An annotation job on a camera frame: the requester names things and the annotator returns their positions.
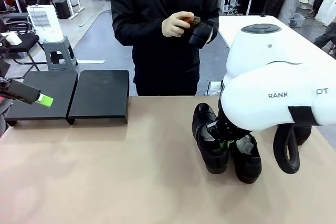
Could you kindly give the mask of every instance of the brown tabletop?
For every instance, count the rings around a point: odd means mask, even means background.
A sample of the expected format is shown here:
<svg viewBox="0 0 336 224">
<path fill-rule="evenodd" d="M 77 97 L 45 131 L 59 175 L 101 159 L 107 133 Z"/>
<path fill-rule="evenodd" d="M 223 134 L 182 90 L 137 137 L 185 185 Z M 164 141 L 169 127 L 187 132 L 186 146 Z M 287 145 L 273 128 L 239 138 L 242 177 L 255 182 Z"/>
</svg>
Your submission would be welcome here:
<svg viewBox="0 0 336 224">
<path fill-rule="evenodd" d="M 336 154 L 313 129 L 294 175 L 275 129 L 254 133 L 263 172 L 243 184 L 229 160 L 209 174 L 192 136 L 195 106 L 218 97 L 132 97 L 129 124 L 18 122 L 0 140 L 3 224 L 335 224 Z"/>
</svg>

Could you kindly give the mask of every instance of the person's right hand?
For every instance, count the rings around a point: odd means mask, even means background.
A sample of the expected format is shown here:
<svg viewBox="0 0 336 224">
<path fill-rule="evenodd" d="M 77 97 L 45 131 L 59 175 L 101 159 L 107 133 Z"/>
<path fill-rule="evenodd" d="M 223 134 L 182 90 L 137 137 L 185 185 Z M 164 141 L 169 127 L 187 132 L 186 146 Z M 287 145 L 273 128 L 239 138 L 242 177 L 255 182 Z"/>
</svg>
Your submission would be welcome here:
<svg viewBox="0 0 336 224">
<path fill-rule="evenodd" d="M 181 20 L 182 18 L 190 18 L 194 20 L 194 14 L 190 12 L 179 12 L 172 14 L 169 18 L 162 22 L 161 28 L 163 36 L 181 37 L 184 33 L 183 28 L 190 28 L 190 24 Z"/>
</svg>

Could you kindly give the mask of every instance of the black jacket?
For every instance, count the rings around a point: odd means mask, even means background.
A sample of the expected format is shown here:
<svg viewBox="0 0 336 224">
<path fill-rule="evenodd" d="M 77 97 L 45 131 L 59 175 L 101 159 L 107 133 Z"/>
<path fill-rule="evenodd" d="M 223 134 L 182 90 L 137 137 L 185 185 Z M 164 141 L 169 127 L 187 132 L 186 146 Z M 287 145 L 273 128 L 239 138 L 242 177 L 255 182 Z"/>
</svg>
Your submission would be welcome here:
<svg viewBox="0 0 336 224">
<path fill-rule="evenodd" d="M 215 21 L 218 32 L 218 0 L 111 0 L 113 29 L 124 46 L 133 46 L 137 78 L 199 76 L 198 49 L 187 38 L 166 38 L 161 24 L 173 13 L 187 11 L 201 20 Z"/>
</svg>

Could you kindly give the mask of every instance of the white air purifier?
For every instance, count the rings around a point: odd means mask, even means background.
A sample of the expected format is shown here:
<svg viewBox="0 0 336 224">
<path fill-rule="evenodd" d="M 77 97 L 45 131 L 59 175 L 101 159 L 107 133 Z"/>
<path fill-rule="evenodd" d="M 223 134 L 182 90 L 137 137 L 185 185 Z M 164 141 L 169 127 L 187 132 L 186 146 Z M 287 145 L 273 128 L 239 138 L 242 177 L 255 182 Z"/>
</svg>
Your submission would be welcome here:
<svg viewBox="0 0 336 224">
<path fill-rule="evenodd" d="M 220 3 L 220 9 L 223 13 L 228 13 L 235 4 L 236 0 L 222 0 Z"/>
<path fill-rule="evenodd" d="M 27 7 L 30 20 L 36 34 L 47 42 L 63 40 L 63 33 L 59 25 L 55 8 L 52 5 L 37 5 Z"/>
</svg>

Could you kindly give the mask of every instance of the black shoe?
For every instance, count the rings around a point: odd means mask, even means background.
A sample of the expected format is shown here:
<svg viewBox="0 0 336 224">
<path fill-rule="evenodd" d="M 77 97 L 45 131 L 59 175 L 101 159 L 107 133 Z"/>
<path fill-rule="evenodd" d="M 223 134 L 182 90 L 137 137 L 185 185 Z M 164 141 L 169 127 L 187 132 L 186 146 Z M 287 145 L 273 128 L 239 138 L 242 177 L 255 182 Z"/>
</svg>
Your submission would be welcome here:
<svg viewBox="0 0 336 224">
<path fill-rule="evenodd" d="M 311 126 L 294 126 L 296 143 L 302 145 L 310 137 Z"/>
<path fill-rule="evenodd" d="M 206 103 L 200 103 L 194 112 L 193 135 L 201 151 L 206 168 L 212 174 L 220 174 L 226 170 L 228 161 L 227 144 L 223 145 L 218 140 L 206 141 L 205 138 L 212 139 L 208 133 L 207 125 L 216 121 L 216 114 Z"/>
<path fill-rule="evenodd" d="M 257 142 L 252 135 L 249 134 L 247 136 L 250 137 L 251 143 L 254 144 L 254 147 L 250 151 L 251 154 L 240 152 L 236 141 L 230 144 L 229 150 L 234 159 L 235 170 L 239 180 L 247 184 L 252 184 L 258 179 L 262 166 Z"/>
</svg>

